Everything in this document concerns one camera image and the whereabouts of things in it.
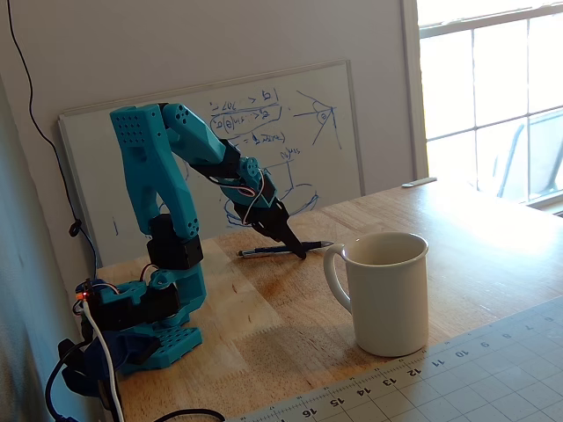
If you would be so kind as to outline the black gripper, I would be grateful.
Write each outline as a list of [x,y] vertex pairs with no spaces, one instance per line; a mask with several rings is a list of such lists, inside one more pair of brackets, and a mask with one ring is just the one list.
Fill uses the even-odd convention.
[[285,244],[300,259],[306,259],[306,251],[288,225],[289,213],[275,196],[261,194],[243,201],[230,200],[231,212],[239,223],[250,226],[262,236],[276,243]]

